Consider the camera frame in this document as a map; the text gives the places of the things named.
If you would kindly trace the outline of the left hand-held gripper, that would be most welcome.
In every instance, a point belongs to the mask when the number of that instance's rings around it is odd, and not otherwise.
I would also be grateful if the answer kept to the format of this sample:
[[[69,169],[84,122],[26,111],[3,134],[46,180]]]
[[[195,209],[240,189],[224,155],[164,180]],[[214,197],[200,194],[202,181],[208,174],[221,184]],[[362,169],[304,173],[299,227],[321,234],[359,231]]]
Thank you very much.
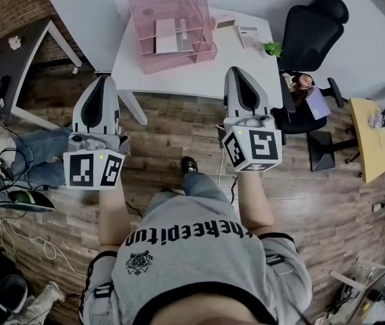
[[[116,188],[131,140],[127,135],[117,135],[118,117],[115,82],[110,75],[102,75],[83,91],[74,106],[75,133],[70,135],[68,150],[63,154],[67,188]]]

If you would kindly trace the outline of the pink mesh dish rack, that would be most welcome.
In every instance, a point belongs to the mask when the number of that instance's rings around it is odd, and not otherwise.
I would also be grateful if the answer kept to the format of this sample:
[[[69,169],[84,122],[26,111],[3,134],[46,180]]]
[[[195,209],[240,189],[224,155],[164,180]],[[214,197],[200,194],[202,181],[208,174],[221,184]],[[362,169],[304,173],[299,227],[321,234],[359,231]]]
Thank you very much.
[[[129,0],[129,7],[144,73],[152,74],[215,58],[218,49],[213,40],[208,0]],[[167,18],[189,20],[192,53],[154,53],[154,22]]]

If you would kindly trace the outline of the flower bouquet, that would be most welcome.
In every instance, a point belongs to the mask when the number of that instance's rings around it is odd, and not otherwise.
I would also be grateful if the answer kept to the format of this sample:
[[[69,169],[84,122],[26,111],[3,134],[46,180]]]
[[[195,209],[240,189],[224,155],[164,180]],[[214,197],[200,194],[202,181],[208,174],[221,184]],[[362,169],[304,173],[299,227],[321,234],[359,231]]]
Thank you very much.
[[[292,96],[295,98],[307,98],[313,86],[313,79],[307,74],[290,75],[288,73],[282,74],[286,85]]]

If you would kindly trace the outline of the small green potted plant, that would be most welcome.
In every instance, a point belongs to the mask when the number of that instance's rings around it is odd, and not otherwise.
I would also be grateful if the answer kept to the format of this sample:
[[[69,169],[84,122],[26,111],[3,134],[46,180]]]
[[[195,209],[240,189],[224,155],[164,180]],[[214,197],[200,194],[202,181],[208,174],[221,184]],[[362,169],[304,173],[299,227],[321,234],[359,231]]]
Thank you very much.
[[[276,58],[280,58],[283,52],[281,43],[279,42],[267,41],[263,43],[263,49],[266,54],[275,56]]]

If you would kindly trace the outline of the white table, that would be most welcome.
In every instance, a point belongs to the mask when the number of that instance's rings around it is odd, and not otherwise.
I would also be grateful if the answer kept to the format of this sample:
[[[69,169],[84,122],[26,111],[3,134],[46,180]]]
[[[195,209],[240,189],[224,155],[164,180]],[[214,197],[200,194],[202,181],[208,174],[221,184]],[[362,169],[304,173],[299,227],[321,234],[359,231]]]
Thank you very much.
[[[244,48],[238,31],[240,27],[255,27],[261,42],[272,41],[269,23],[265,19],[238,12],[232,12],[231,15],[235,18],[234,26],[220,28],[212,33],[218,48],[214,60],[154,74],[143,72],[133,22],[127,23],[111,76],[120,100],[140,125],[147,125],[148,118],[136,100],[135,93],[221,99],[225,74],[231,66],[240,67],[258,82],[267,93],[270,107],[283,106],[277,60],[264,51]]]

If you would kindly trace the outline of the white calculator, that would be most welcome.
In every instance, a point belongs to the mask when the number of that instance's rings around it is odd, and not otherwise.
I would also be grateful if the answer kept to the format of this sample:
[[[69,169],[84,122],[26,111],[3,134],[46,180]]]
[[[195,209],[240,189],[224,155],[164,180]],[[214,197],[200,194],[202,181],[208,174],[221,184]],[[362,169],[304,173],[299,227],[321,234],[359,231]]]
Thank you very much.
[[[260,39],[257,27],[238,26],[238,30],[245,49],[261,50],[263,48],[263,42]]]

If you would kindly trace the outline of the person's right shoe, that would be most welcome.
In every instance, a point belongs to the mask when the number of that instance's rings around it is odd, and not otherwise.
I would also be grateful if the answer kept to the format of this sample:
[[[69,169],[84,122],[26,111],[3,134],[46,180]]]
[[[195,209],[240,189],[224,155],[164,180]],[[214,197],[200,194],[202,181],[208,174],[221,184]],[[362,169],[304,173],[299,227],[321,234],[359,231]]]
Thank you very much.
[[[184,156],[181,159],[181,170],[184,175],[188,173],[197,173],[198,172],[198,165],[197,162],[189,156]]]

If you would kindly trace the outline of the black device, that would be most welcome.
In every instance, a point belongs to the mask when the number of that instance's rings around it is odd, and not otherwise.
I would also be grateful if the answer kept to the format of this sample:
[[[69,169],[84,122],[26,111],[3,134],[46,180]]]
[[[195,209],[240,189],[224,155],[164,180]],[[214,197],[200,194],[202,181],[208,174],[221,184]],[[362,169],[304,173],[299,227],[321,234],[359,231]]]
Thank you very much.
[[[7,93],[11,78],[9,75],[2,76],[0,79],[0,100],[3,99]]]

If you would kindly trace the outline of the black office chair with headrest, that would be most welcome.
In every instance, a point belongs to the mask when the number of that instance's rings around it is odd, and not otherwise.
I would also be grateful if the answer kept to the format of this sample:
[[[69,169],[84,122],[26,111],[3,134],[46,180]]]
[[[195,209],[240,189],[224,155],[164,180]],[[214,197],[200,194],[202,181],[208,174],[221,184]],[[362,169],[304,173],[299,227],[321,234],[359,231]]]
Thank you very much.
[[[315,72],[344,32],[348,8],[342,0],[312,0],[308,5],[291,7],[284,29],[282,55],[278,60],[283,107],[272,109],[277,128],[282,133],[297,135],[318,130],[327,117],[316,121],[306,98],[295,98],[282,76]]]

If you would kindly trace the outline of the person's blue jeans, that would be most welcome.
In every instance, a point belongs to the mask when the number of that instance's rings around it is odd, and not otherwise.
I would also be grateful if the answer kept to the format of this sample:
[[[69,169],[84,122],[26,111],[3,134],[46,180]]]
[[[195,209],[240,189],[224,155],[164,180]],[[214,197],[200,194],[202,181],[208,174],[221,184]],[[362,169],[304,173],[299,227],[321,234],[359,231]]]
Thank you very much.
[[[230,204],[220,187],[205,174],[195,171],[186,173],[183,177],[182,187],[186,196],[195,196]]]

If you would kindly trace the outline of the pink artificial flowers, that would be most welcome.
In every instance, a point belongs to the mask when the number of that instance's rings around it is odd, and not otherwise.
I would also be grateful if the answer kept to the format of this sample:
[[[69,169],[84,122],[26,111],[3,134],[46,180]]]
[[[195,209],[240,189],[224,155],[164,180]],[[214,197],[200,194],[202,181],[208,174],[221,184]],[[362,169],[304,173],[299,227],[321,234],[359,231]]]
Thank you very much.
[[[384,127],[383,120],[383,114],[376,112],[368,118],[368,124],[372,129],[381,129]]]

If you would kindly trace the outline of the yellow table with black base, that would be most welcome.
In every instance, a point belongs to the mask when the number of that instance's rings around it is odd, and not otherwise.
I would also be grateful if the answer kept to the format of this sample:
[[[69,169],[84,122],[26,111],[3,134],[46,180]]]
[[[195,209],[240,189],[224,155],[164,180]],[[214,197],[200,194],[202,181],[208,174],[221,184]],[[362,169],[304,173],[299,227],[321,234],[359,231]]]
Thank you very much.
[[[335,153],[357,147],[361,163],[359,177],[370,183],[385,173],[385,128],[369,124],[381,109],[375,101],[361,98],[349,99],[348,106],[355,129],[354,138],[334,143],[330,132],[307,133],[311,170],[333,169],[336,166]]]

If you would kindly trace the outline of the person's grey shirt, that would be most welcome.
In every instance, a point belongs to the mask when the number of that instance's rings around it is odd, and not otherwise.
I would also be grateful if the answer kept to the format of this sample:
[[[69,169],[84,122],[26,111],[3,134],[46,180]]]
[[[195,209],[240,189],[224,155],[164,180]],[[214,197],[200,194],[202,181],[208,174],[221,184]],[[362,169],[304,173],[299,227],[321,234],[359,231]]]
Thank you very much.
[[[163,307],[199,293],[245,305],[268,325],[293,325],[312,282],[291,236],[255,235],[229,203],[176,196],[148,209],[117,251],[89,265],[83,325],[150,325]]]

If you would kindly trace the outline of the black mesh office chair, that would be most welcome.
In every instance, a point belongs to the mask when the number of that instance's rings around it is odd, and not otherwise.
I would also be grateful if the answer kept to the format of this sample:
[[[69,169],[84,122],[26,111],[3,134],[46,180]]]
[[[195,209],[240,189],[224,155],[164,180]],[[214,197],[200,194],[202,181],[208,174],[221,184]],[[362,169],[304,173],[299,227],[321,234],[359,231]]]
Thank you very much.
[[[26,280],[19,275],[8,275],[0,282],[0,325],[22,309],[28,294]]]

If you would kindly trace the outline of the cluttered work desk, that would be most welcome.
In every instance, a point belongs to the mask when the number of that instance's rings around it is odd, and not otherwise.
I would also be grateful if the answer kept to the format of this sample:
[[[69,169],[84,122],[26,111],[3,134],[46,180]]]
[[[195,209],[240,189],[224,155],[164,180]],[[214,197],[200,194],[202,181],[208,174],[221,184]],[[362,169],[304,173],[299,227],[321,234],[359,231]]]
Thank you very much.
[[[323,325],[385,325],[385,263],[358,258],[351,277],[336,271],[337,299],[323,317]]]

